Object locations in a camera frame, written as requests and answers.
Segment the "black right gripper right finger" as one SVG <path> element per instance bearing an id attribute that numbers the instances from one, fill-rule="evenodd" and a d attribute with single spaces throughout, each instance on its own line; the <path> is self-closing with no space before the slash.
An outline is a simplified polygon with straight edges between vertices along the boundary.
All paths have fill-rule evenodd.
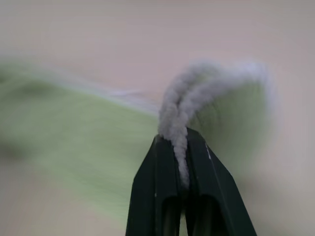
<path id="1" fill-rule="evenodd" d="M 193 197 L 186 212 L 190 236 L 254 236 L 256 231 L 228 169 L 195 130 L 188 129 Z"/>

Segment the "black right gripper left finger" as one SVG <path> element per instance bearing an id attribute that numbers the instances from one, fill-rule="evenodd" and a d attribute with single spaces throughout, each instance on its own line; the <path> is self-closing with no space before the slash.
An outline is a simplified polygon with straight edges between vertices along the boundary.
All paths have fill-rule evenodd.
<path id="1" fill-rule="evenodd" d="M 126 235 L 179 235 L 180 190 L 172 145 L 156 135 L 133 179 Z"/>

